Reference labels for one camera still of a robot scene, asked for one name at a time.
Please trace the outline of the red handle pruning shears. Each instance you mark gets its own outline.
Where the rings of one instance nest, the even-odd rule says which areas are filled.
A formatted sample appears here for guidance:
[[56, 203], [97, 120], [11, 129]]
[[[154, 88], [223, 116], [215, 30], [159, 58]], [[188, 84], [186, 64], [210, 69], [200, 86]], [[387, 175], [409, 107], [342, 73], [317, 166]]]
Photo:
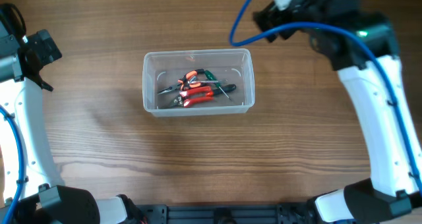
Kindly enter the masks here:
[[212, 96], [202, 96], [199, 97], [199, 94], [207, 94], [211, 92], [212, 88], [210, 86], [203, 86], [198, 88], [193, 88], [186, 91], [181, 91], [177, 96], [175, 96], [164, 108], [170, 109], [175, 107], [188, 108], [192, 105], [198, 103], [204, 103], [207, 101], [213, 101]]

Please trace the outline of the silver open-end wrench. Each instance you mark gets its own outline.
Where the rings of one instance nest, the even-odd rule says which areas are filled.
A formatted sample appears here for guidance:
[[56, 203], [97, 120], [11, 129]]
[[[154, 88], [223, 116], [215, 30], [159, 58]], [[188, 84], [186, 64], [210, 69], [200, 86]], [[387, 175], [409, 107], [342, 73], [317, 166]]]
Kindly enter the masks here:
[[227, 80], [196, 80], [196, 81], [188, 81], [188, 84], [198, 84], [198, 83], [202, 83], [202, 84], [225, 84], [227, 83]]

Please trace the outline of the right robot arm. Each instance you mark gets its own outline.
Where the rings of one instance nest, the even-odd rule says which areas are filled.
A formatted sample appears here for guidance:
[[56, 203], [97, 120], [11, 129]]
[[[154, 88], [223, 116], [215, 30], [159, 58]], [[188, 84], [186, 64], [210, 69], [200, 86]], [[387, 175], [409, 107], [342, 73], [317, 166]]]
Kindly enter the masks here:
[[381, 223], [421, 207], [421, 147], [402, 86], [389, 19], [360, 0], [272, 0], [253, 15], [272, 42], [308, 33], [346, 88], [369, 154], [371, 175], [288, 208], [298, 223]]

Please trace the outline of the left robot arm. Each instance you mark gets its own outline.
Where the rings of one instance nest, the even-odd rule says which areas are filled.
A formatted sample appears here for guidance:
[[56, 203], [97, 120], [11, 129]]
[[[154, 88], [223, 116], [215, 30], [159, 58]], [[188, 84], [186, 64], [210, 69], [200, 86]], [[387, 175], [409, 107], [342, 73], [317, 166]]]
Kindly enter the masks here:
[[47, 30], [28, 36], [12, 3], [1, 4], [2, 223], [124, 223], [119, 196], [97, 200], [65, 185], [53, 160], [43, 116], [43, 92], [53, 87], [40, 71], [62, 54]]

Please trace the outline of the clear plastic container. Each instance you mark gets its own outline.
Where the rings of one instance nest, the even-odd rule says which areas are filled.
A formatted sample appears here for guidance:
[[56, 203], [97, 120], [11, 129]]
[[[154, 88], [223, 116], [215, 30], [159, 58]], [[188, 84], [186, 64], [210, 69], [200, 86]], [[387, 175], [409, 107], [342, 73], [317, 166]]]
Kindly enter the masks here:
[[[213, 96], [213, 101], [198, 103], [188, 108], [164, 107], [181, 91], [158, 95], [160, 90], [177, 83], [188, 72], [209, 70], [217, 80], [227, 80], [237, 89], [227, 95]], [[193, 78], [208, 80], [205, 74]], [[248, 49], [209, 49], [191, 51], [161, 51], [147, 53], [142, 70], [143, 105], [155, 117], [182, 117], [245, 113], [255, 104], [255, 74]]]

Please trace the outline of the red black handle pliers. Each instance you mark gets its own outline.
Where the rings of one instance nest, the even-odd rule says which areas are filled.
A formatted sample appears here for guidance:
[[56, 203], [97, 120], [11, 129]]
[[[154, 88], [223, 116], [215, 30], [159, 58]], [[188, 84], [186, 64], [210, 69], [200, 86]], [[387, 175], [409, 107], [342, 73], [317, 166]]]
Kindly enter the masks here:
[[192, 70], [191, 72], [188, 72], [185, 74], [182, 78], [180, 78], [176, 84], [169, 86], [163, 90], [160, 90], [158, 92], [158, 95], [160, 94], [166, 94], [169, 92], [174, 91], [186, 91], [194, 88], [199, 88], [201, 86], [204, 86], [205, 83], [194, 81], [193, 78], [199, 74], [204, 74], [204, 69], [196, 69]]

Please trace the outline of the black red handle screwdriver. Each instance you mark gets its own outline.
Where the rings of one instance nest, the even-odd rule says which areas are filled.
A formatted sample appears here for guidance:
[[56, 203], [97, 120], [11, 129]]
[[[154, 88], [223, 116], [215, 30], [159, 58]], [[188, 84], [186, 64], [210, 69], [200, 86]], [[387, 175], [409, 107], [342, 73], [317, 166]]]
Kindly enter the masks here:
[[221, 89], [217, 88], [215, 90], [212, 90], [208, 93], [209, 96], [216, 96], [224, 93], [230, 93], [237, 89], [237, 86], [235, 84], [228, 84], [225, 86], [222, 86]]

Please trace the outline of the green handle screwdriver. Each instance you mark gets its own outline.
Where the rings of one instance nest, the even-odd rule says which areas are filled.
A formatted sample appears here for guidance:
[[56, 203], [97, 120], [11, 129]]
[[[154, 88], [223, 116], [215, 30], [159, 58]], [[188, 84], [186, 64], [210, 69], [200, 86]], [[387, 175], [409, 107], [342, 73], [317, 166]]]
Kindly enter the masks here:
[[220, 89], [220, 91], [228, 98], [228, 100], [233, 101], [227, 94], [226, 92], [222, 89], [221, 87], [221, 83], [217, 80], [217, 78], [209, 71], [209, 70], [205, 70], [204, 71], [205, 76], [207, 77], [207, 79], [209, 81], [214, 81], [214, 85]]

